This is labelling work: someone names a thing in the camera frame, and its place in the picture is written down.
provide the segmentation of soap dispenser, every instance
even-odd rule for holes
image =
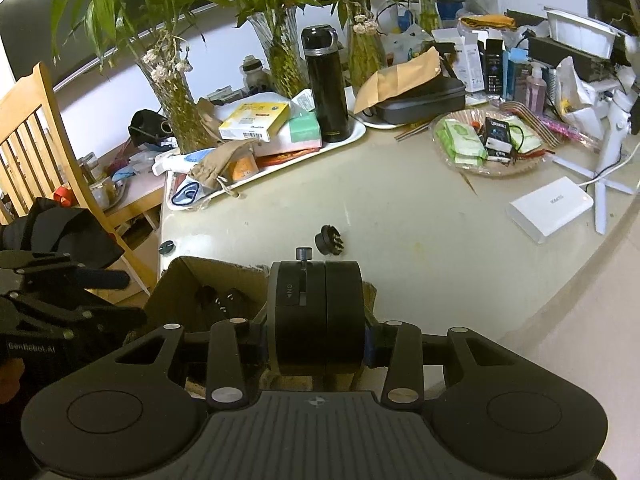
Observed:
[[[525,105],[533,113],[542,115],[545,111],[546,101],[546,81],[542,79],[543,66],[535,61],[531,64],[533,65],[533,74],[527,77]]]

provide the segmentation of wooden chair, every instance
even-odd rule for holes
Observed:
[[[155,285],[155,272],[115,232],[82,176],[66,136],[49,71],[42,62],[0,100],[0,152],[0,189],[9,195],[19,216],[28,213],[35,198],[52,198],[62,186],[60,165],[80,207],[89,209],[124,250],[124,262],[136,281],[147,291]],[[5,208],[0,206],[0,223],[6,225],[10,221]]]

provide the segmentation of white cable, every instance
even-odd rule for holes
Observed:
[[[620,162],[619,164],[615,165],[613,168],[609,168],[607,171],[605,171],[604,173],[602,173],[601,175],[599,175],[598,177],[594,178],[593,180],[590,180],[588,182],[583,182],[582,184],[578,184],[580,187],[583,186],[588,186],[589,184],[595,184],[596,182],[601,181],[603,178],[608,177],[611,173],[613,173],[614,171],[619,170],[620,168],[622,168],[622,166],[624,166],[625,164],[629,163],[631,161],[632,158],[634,158],[634,155],[636,154],[636,152],[638,151],[638,148],[640,148],[640,142],[638,142],[636,144],[636,147],[634,148],[634,150],[631,152],[631,155],[629,155],[625,160],[623,160],[622,162]]]

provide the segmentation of white power adapter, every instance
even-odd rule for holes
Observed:
[[[567,176],[514,200],[507,215],[537,244],[593,207],[593,198]]]

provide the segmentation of yellow box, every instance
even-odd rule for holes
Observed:
[[[220,124],[220,136],[226,140],[253,137],[269,142],[289,116],[288,103],[244,103]]]

